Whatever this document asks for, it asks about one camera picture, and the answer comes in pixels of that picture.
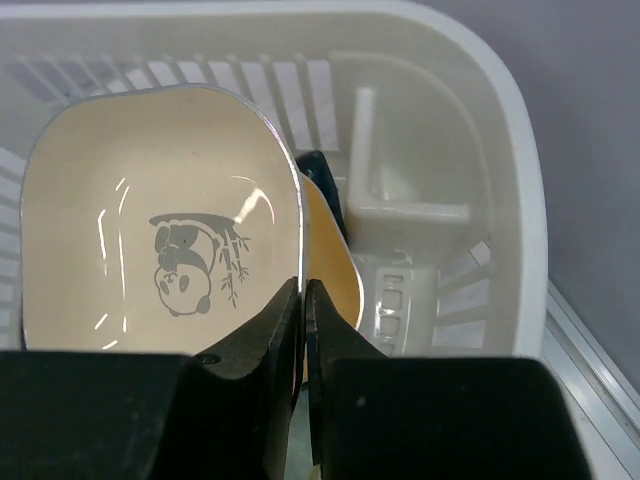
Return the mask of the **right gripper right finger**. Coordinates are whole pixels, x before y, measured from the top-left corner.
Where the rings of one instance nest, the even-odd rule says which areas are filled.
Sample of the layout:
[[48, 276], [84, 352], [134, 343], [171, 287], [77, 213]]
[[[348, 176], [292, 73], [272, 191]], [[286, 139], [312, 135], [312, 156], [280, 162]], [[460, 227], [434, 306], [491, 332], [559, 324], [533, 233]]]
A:
[[312, 454], [325, 479], [588, 479], [558, 383], [519, 357], [390, 358], [313, 280]]

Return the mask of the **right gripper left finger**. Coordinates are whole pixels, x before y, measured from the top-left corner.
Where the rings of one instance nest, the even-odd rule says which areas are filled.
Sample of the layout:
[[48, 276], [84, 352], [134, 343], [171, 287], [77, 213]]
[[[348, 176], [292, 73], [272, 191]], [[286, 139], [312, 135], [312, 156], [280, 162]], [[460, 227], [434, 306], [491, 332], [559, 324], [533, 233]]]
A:
[[280, 479], [302, 375], [301, 298], [196, 356], [5, 351], [5, 479]]

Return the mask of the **yellow square panda plate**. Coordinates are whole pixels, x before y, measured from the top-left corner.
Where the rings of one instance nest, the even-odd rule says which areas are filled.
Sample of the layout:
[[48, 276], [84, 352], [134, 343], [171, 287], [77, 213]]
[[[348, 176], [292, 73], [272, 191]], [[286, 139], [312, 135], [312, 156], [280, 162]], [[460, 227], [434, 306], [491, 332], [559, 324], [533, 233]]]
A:
[[325, 196], [308, 177], [302, 179], [310, 215], [308, 279], [323, 283], [339, 315], [357, 330], [364, 310], [360, 273]]

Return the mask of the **cream square panda plate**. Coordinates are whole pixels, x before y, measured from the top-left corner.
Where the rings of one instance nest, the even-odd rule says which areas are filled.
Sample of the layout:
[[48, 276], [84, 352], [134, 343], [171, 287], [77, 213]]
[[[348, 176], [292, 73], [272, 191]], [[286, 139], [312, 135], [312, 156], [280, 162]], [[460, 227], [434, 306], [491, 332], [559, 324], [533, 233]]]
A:
[[197, 354], [306, 278], [300, 173], [246, 98], [93, 97], [38, 136], [21, 193], [30, 350]]

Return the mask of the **dark blue leaf plate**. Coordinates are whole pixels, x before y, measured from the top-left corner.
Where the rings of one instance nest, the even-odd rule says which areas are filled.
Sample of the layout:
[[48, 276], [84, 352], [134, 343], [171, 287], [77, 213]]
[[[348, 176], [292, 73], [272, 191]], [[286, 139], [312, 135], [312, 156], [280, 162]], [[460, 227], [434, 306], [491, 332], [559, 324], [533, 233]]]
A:
[[325, 155], [319, 150], [309, 151], [299, 155], [296, 158], [296, 163], [301, 172], [322, 192], [343, 238], [347, 239], [348, 234], [339, 200], [339, 191]]

